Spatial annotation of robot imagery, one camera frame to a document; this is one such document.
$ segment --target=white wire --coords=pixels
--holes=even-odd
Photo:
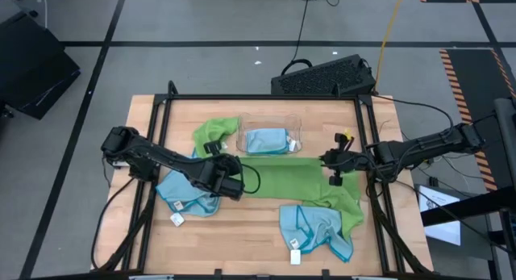
[[[446,157],[443,157],[443,159],[444,159],[446,162],[448,162],[448,164],[449,164],[450,166],[452,166],[453,168],[457,169],[457,168],[453,165],[453,163],[452,163],[452,161],[451,161],[451,160],[449,160],[449,159],[448,159],[448,158],[446,158]],[[466,183],[466,187],[468,188],[468,192],[471,192],[471,190],[469,189],[468,179],[466,179],[466,177],[465,177],[464,175],[460,174],[460,173],[459,173],[459,175],[462,177],[462,179],[464,179],[464,183]]]
[[[48,28],[48,6],[47,6],[47,0],[43,0],[45,4],[45,29]]]

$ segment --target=clear plastic container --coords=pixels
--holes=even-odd
[[[265,128],[280,128],[287,131],[287,141],[289,147],[282,154],[296,153],[302,149],[301,138],[301,118],[297,115],[249,115],[242,114],[239,117],[239,127],[236,137],[236,148],[242,152],[249,153],[247,150],[248,132]],[[271,153],[253,155],[274,155]]]

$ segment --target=floor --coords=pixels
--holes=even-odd
[[[342,47],[322,42],[318,47],[300,47],[298,57],[319,64],[358,53],[376,65],[379,43],[360,42],[382,40],[395,2],[341,0],[337,7],[323,0],[310,2],[302,40],[341,41]],[[121,13],[109,33],[117,3]],[[33,5],[43,13],[42,2]],[[1,122],[0,279],[19,277],[51,188],[59,181],[60,166],[68,170],[31,275],[88,271],[94,228],[107,194],[99,147],[111,127],[124,124],[131,96],[163,93],[170,79],[182,94],[269,93],[270,78],[292,59],[303,7],[298,0],[48,0],[48,29],[72,45],[66,52],[82,74],[42,120],[16,114]],[[510,18],[516,15],[516,4],[481,8],[499,42],[516,42],[516,25]],[[0,0],[0,20],[16,11],[10,0]],[[106,38],[115,42],[113,47],[105,47]],[[440,46],[409,42],[487,45],[489,39],[472,4],[403,0],[390,40],[407,43],[385,50],[380,93],[431,103],[459,122]],[[139,43],[116,43],[121,41]],[[168,43],[154,47],[145,41]],[[516,48],[502,50],[514,72]],[[95,65],[103,66],[98,76],[92,76]],[[432,110],[396,106],[408,137],[446,127],[446,119]],[[67,148],[73,151],[69,165],[62,161]],[[467,174],[480,175],[472,157],[453,164]],[[483,182],[461,177],[444,161],[427,172],[459,190],[485,192]],[[427,181],[418,171],[413,177],[416,183]],[[445,253],[441,244],[430,243],[436,271],[489,277],[486,261]],[[508,266],[502,268],[502,277],[511,278]]]

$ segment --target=blue cloth in container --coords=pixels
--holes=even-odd
[[[192,157],[197,158],[197,154],[194,152]],[[172,211],[181,214],[207,217],[213,215],[220,205],[220,197],[210,197],[210,192],[193,187],[185,175],[174,170],[156,186],[156,190]],[[183,205],[180,211],[174,206],[177,201]]]
[[[289,249],[296,240],[301,254],[311,253],[321,244],[328,243],[330,250],[342,261],[348,262],[353,254],[351,239],[345,241],[340,233],[340,212],[325,207],[280,207],[280,230]]]
[[[289,151],[288,132],[284,128],[262,128],[246,133],[249,154],[284,154]]]

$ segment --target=yellow cable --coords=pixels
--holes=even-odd
[[[380,72],[381,72],[381,62],[384,60],[384,48],[385,43],[389,39],[390,31],[393,28],[394,20],[396,19],[397,10],[400,8],[403,0],[397,0],[396,6],[394,7],[393,16],[390,17],[389,26],[387,26],[387,32],[385,33],[383,41],[381,41],[380,48],[380,58],[378,58],[378,66],[377,66],[377,83],[374,85],[374,91],[377,91],[378,82],[380,81]]]

